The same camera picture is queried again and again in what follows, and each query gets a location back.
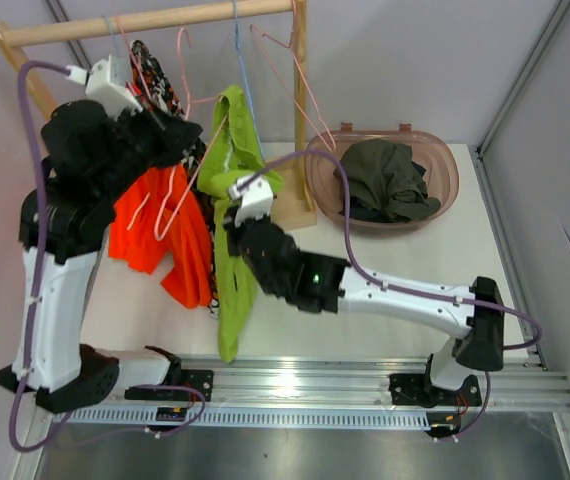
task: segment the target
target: pink hanger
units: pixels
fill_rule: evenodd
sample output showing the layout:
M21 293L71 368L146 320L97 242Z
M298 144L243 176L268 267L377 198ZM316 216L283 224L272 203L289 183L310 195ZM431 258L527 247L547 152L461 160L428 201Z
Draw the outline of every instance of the pink hanger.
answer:
M185 34L187 36L187 44L190 48L192 47L192 41L190 39L189 32L184 27L182 27L178 31L178 37L176 40L176 50L178 53L178 63L179 63L180 68L181 68L181 81L183 83L183 88L185 89L185 98L187 99L187 108L186 108L185 114L184 114L184 118L185 118L185 120L187 120L189 118L189 114L191 112L192 104L213 102L213 101L218 100L219 97L217 96L217 97L192 100L192 93L189 89L189 84L187 82L187 74L185 73L185 62L183 61L183 53L182 53L182 48L181 48L183 34ZM142 72L140 70L139 70L139 74L141 75L141 78L143 78ZM154 238L156 238L156 240L161 241L167 236L167 233L169 232L170 226L172 225L172 223L176 219L176 216L178 215L178 212L179 212L181 206L183 205L185 198L187 198L187 194L190 192L192 186L194 185L194 182L196 181L196 178L198 177L198 173L200 172L201 167L203 166L203 163L205 162L205 159L209 155L211 146L216 141L216 139L218 138L218 135L221 132L223 124L225 123L226 120L227 120L227 116L225 116L225 118L223 119L221 124L218 126L216 133L214 134L214 136L210 140L210 143L207 146L205 153L203 154L203 158L199 162L198 167L196 168L196 171L194 172L194 175L192 175L192 178L190 179L189 183L187 184L187 188L185 189L185 191L181 195L181 198L179 199L178 203L176 204L176 207L174 208L174 211L172 212L172 215L170 216L169 221L167 222L167 225L165 225L165 228L163 229L163 231L159 233L160 223L161 223L161 219L163 216L163 212L165 211L165 207L167 205L167 202L169 201L170 197L172 196L172 192L174 190L174 177L176 175L176 169L178 167L172 167L172 171L171 171L170 176L169 176L169 187L167 190L167 194L165 195L165 197L163 198L163 201L161 202L161 207L158 211L158 215L156 216L156 222L154 223ZM131 230L131 228L134 226L134 222L136 221L136 217L138 216L138 214L141 212L141 210L143 209L143 207L145 206L145 204L149 200L149 197L150 197L150 194L148 193L145 196L145 198L143 199L143 201L141 202L141 204L136 208L136 211L132 215L132 219L131 219L128 227L127 227L127 230Z
M316 97L314 97L314 94L312 93L312 89L310 88L309 83L307 83L307 78L306 78L305 74L303 74L303 71L301 70L301 65L298 62L298 57L296 57L296 53L294 52L294 49L293 49L294 26L295 25L296 25L296 0L292 0L292 30L290 32L288 44L284 44L283 42L272 37L270 34L265 33L263 30L261 30L259 27L257 27L254 24L250 25L249 30L252 33L252 40L254 41L256 46L259 48L261 55L263 55L263 58L265 59L265 61L269 65L269 67L272 69L272 72L274 72L274 75L276 75L276 78L278 78L279 82L281 83L281 85L283 86L285 91L291 97L292 101L294 102L294 105L296 105L296 108L298 108L298 111L303 114L303 116L305 117L305 120L307 120L307 123L309 123L309 125L312 127L312 129L316 132L316 134L319 136L319 138L321 139L323 144L327 147L327 149L330 152L333 152L336 150L336 140L334 139L334 136L332 135L329 127L327 126L327 123L325 123L325 120L323 120L323 117L321 116L320 108L318 106L318 103L316 102ZM272 62L267 51L265 50L265 47L260 42L259 38L256 36L256 33L258 33L261 37L269 38L274 43L280 45L283 48L286 48L287 50L289 50L291 52L292 57L294 58L294 64L296 65L296 69L298 70L298 73L301 76L301 79L303 80L303 84L305 85L305 90L307 90L307 93L309 93L309 97L312 100L312 104L314 105L314 110L316 111L316 118L318 118L318 121L321 122L321 124L325 128L325 131L327 132L327 136L329 136L329 139L331 140L331 143L332 143L331 147L329 146L327 141L325 141L324 136L318 131L316 126L312 123L310 118L307 116L307 113L305 113L305 110L303 110L303 108L298 104L298 102L296 101L296 98L294 97L294 94L288 90L287 85L285 84L285 81L276 71L276 67L274 66L274 63Z
M125 32L125 30L123 30L123 24L121 23L121 17L118 15L114 15L114 20L116 20L116 25L118 26L118 29L121 31L121 36L123 38L123 41L125 42L125 48L127 48L127 51L129 52L129 58L132 59L132 63L134 64L134 66L136 67L136 70L138 71L138 75L141 79L141 84L143 85L143 88L145 89L145 94L147 95L147 98L149 99L149 101L152 102L152 104L156 105L156 102L154 101L154 98L152 97L152 94L149 91L147 84L145 83L145 77L143 77L143 68L141 67L140 59L137 59L134 56L134 54L132 53L131 44L129 43L129 37L127 36L127 33ZM134 95L136 95L136 91L134 90L134 88L132 87L131 84L130 84L129 88L132 91L132 93Z

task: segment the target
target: laundry basket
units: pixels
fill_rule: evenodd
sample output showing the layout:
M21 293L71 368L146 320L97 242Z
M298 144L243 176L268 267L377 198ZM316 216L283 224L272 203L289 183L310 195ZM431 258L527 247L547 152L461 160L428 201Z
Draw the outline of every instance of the laundry basket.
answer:
M401 124L397 131L355 131L351 124L341 124L340 131L332 132L336 140L334 154L340 159L354 143L372 138L382 138L412 147L412 160L423 168L423 179L427 184L430 197L438 198L441 207L429 218L415 222L377 223L350 219L350 226L359 231L393 231L398 229L418 228L443 215L454 203L458 195L458 168L452 152L447 145L425 132L412 131L411 125ZM314 137L307 149L324 150L327 147L320 137ZM305 159L305 177L309 189L318 204L318 208L332 222L344 225L343 185L340 178L334 176L334 164L319 155L308 155Z

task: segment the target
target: wooden rack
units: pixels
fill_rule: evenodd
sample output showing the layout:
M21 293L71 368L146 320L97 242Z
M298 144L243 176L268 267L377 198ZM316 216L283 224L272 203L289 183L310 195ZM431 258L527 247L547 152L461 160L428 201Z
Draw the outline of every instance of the wooden rack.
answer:
M297 13L294 31L294 52L300 63L301 71L305 75L307 73L306 0L239 0L238 16L254 17L292 12L293 2L296 2ZM233 18L234 5L232 2L169 8L119 16L123 30L127 33L195 25ZM112 29L116 31L116 19L108 17L108 21ZM102 17L17 29L11 29L6 23L0 22L0 51L14 71L18 72L21 66L29 60L22 47L108 35L110 35L110 31L105 19ZM48 119L58 104L38 72L32 70L29 74L27 87L38 109L44 118ZM305 85L302 76L296 68L294 68L294 96L299 105L305 109L307 97ZM306 137L305 117L297 109L294 109L294 125L296 149L304 149ZM285 179L285 191L281 192L277 199L275 207L277 207L276 210L279 212L278 217L280 218L275 218L275 220L286 229L314 225L316 223L316 207L305 182L303 159L288 164L280 173Z

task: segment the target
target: white table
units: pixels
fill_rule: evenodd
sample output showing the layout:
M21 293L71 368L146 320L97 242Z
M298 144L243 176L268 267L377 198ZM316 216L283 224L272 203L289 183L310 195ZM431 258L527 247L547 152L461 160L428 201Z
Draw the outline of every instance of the white table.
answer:
M292 144L267 144L270 155L291 151ZM498 282L503 301L512 305L472 160L466 145L449 146L459 169L454 205L426 227L385 238L354 236L364 267L443 284L471 284L479 276ZM291 232L301 249L346 256L342 231L322 213L318 224ZM154 275L130 270L105 254L82 330L82 341L112 350L156 345L178 355L218 356L218 321L206 309L186 310L161 287L170 259ZM426 358L441 348L446 335L400 319L371 314L301 313L284 301L259 293L247 319L237 358L378 360ZM507 317L505 342L523 341L516 319ZM506 361L522 362L526 352L509 351Z

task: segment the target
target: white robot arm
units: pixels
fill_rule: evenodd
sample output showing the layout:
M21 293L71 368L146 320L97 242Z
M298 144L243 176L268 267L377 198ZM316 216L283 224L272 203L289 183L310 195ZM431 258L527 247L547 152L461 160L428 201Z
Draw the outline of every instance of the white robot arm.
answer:
M53 413L95 405L115 390L140 399L136 386L182 381L180 359L158 348L108 352L80 345L85 293L103 234L115 218L114 203L150 166L175 164L175 152L185 150L201 133L198 125L151 106L143 108L125 88L128 69L110 57L89 73L74 70L91 100L62 105L42 130L49 152L44 168L53 168L56 176L47 180L49 229L39 298L29 297L38 233L35 192L21 211L27 301L19 350L13 364L0 370L0 385L16 391L18 381L28 375L36 403ZM503 315L462 301L500 303L495 282L479 278L471 288L431 285L368 271L385 284L461 301L381 289L343 259L299 250L270 220L269 183L247 180L230 188L236 206L228 211L225 228L230 254L245 259L266 294L308 312L371 312L448 334L450 339L429 359L421 385L432 399L454 399L464 383L475 378L475 371L502 368ZM33 302L36 315L28 329L27 311ZM31 368L25 372L28 345ZM144 398L153 392L146 390Z

